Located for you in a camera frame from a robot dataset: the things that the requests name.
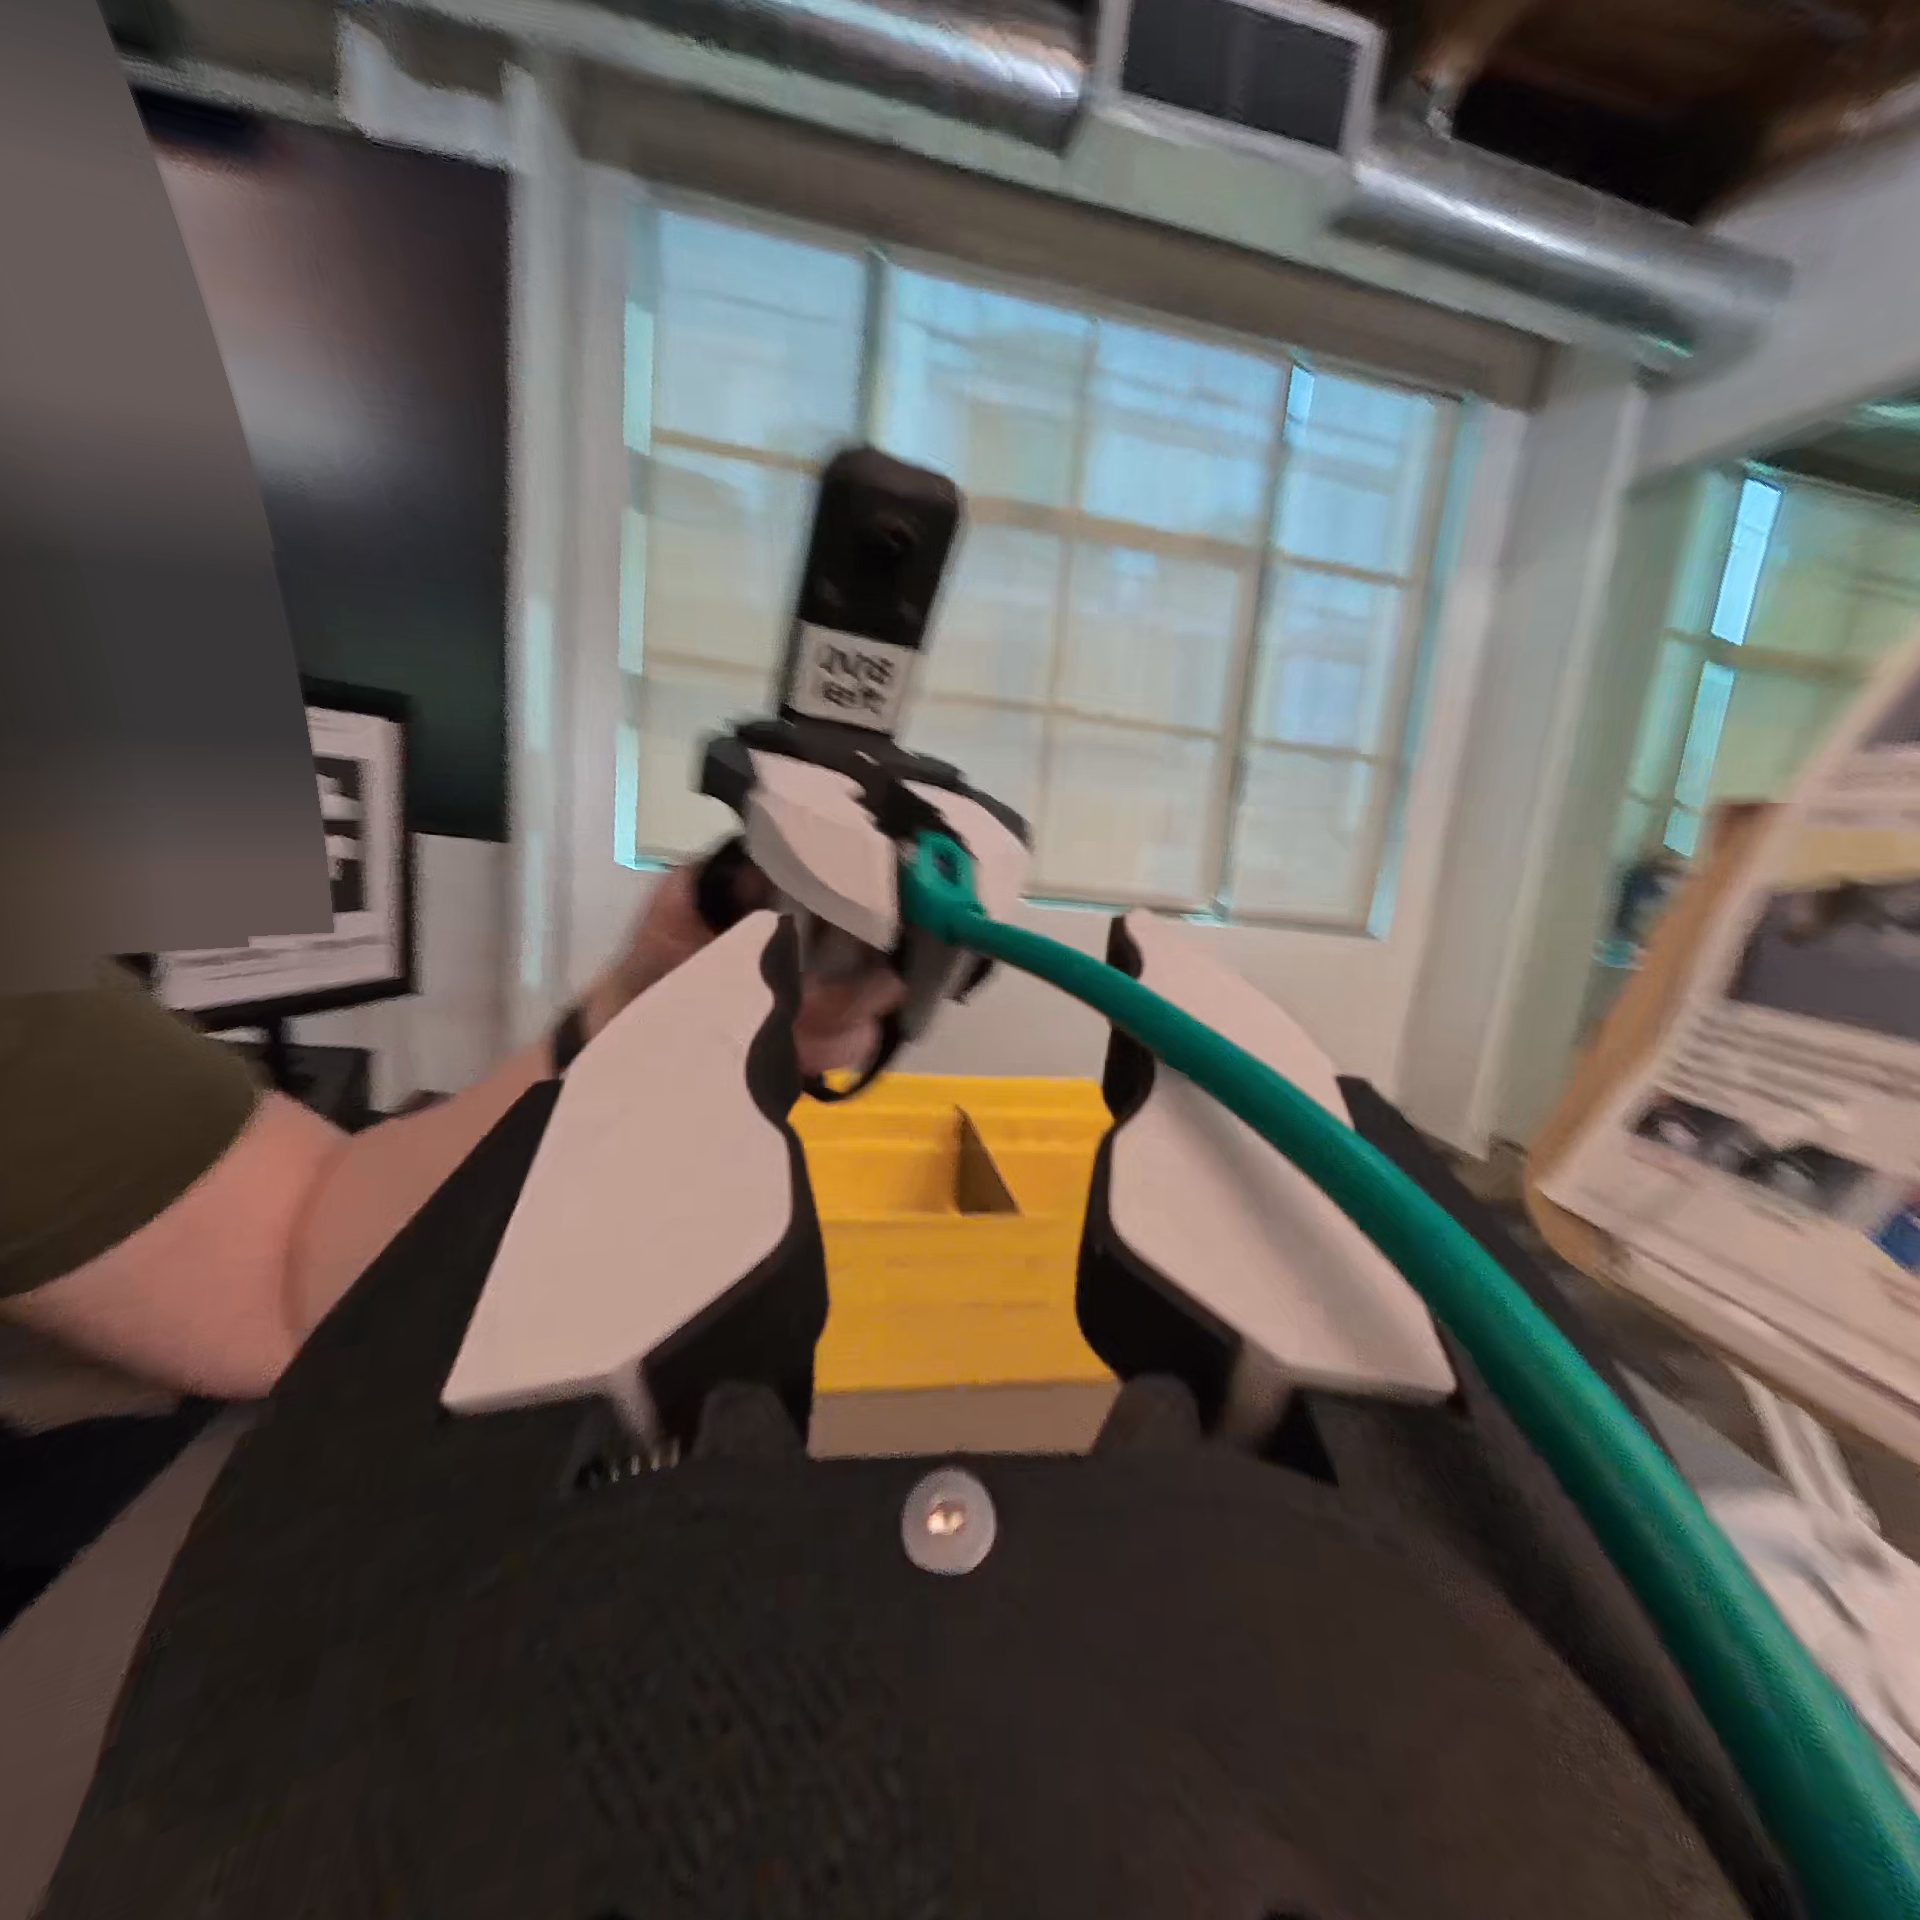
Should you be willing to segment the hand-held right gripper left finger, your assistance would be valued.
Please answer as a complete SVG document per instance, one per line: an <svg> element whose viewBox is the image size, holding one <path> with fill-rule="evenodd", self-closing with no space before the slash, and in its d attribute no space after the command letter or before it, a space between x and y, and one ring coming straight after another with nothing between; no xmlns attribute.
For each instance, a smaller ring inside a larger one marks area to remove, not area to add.
<svg viewBox="0 0 1920 1920"><path fill-rule="evenodd" d="M805 1426L828 1315L794 1112L799 942L758 912L565 1068L440 1387L451 1414L600 1400L690 1444L711 1387Z"/></svg>

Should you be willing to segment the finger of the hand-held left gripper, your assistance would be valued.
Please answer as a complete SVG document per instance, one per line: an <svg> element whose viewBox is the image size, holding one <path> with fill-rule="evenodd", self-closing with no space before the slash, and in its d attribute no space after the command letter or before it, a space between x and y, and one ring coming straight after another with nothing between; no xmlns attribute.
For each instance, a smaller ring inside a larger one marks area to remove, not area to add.
<svg viewBox="0 0 1920 1920"><path fill-rule="evenodd" d="M902 931L902 856L863 786L843 772L771 750L746 750L746 769L744 846L758 872L789 904L887 954Z"/></svg>
<svg viewBox="0 0 1920 1920"><path fill-rule="evenodd" d="M1030 846L1025 828L1001 806L971 786L939 786L931 781L908 781L914 793L937 817L939 834L952 840L973 864L973 891L990 918L1018 918L1023 889L1030 868Z"/></svg>

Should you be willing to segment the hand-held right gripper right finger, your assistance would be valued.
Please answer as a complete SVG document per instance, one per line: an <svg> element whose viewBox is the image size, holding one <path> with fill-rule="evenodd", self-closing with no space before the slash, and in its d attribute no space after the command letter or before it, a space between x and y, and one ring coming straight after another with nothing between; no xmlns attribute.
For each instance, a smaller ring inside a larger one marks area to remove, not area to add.
<svg viewBox="0 0 1920 1920"><path fill-rule="evenodd" d="M1184 1382L1202 1426L1248 1449L1301 1391L1452 1400L1416 1291L1252 1126L1121 1021L1099 1099L1078 1330L1114 1379Z"/></svg>

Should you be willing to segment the person's left forearm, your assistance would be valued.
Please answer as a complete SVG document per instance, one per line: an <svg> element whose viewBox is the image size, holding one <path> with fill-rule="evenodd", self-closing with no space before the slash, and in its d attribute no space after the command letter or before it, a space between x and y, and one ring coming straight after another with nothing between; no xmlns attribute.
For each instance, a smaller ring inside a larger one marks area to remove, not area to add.
<svg viewBox="0 0 1920 1920"><path fill-rule="evenodd" d="M44 1284L2 1320L186 1398L259 1400L326 1312L485 1139L579 1050L524 1046L477 1089L340 1133L285 1094L150 1221Z"/></svg>

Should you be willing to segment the person's left hand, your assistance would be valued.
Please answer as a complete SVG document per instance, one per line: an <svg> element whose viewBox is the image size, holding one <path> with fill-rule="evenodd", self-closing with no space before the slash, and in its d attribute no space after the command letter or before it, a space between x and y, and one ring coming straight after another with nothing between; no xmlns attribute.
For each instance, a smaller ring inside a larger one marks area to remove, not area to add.
<svg viewBox="0 0 1920 1920"><path fill-rule="evenodd" d="M778 891L736 840L661 875L639 908L622 954L560 1017L549 1042L550 1072L565 1072L635 995L686 967L719 933L772 904ZM854 957L849 971L805 978L794 1018L799 1072L819 1077L863 1068L902 995L902 978L874 954Z"/></svg>

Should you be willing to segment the large paned window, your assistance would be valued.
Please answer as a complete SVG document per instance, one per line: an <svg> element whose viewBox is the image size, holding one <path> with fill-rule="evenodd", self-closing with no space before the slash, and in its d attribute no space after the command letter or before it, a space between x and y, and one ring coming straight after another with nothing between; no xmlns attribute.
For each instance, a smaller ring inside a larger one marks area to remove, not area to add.
<svg viewBox="0 0 1920 1920"><path fill-rule="evenodd" d="M1719 803L1775 799L1917 626L1917 507L1781 466L1649 487L1619 552L1646 687L1608 836L1624 891L1688 866Z"/></svg>
<svg viewBox="0 0 1920 1920"><path fill-rule="evenodd" d="M609 859L719 834L828 453L966 497L903 743L1030 891L1384 936L1461 401L695 203L627 213Z"/></svg>

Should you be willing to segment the yellow divided plastic bin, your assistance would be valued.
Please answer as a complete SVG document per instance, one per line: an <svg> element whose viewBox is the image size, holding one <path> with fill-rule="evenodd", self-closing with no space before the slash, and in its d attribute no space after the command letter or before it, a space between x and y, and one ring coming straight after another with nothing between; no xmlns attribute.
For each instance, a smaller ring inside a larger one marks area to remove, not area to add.
<svg viewBox="0 0 1920 1920"><path fill-rule="evenodd" d="M819 1391L1107 1385L1073 1315L1107 1119L1093 1077L892 1075L804 1099L828 1264Z"/></svg>

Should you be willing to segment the person's olive shirt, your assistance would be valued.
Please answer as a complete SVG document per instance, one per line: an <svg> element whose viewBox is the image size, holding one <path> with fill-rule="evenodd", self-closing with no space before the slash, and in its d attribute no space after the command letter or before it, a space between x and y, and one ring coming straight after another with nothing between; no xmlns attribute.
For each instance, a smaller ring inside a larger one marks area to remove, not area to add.
<svg viewBox="0 0 1920 1920"><path fill-rule="evenodd" d="M80 989L2 1000L2 1297L153 1224L265 1102L227 1046L107 959Z"/></svg>

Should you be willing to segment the instruction sign with white base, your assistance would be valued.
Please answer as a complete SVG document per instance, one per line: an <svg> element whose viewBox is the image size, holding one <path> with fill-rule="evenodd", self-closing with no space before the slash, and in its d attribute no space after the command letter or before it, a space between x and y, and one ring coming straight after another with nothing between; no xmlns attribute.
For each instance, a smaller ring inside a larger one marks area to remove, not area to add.
<svg viewBox="0 0 1920 1920"><path fill-rule="evenodd" d="M1701 1346L1917 1464L1917 640L1676 899L1652 987L1534 1160L1543 1219Z"/></svg>

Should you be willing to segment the ceiling vent grille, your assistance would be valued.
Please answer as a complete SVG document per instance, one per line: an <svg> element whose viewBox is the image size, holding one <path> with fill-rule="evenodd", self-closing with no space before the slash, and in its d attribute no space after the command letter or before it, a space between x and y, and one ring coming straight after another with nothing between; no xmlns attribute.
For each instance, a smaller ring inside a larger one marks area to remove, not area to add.
<svg viewBox="0 0 1920 1920"><path fill-rule="evenodd" d="M1349 160L1376 107L1384 36L1335 3L1102 3L1097 87L1240 146Z"/></svg>

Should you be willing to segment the black wall board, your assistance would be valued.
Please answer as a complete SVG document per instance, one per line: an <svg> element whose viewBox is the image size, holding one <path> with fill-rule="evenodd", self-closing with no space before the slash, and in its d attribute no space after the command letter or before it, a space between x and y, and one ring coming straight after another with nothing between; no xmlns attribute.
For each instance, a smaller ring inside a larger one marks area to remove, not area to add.
<svg viewBox="0 0 1920 1920"><path fill-rule="evenodd" d="M412 709L412 824L506 840L508 185L135 92L307 678Z"/></svg>

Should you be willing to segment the silver air duct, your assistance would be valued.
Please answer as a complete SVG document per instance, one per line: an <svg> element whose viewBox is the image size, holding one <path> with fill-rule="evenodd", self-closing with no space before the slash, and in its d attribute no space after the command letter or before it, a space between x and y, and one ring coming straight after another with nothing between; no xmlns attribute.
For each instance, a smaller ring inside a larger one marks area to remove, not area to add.
<svg viewBox="0 0 1920 1920"><path fill-rule="evenodd" d="M1373 107L1349 160L1111 104L1099 3L420 3L575 71L587 158L1208 321L1286 289L1409 364L1445 326L1688 379L1762 339L1788 264Z"/></svg>

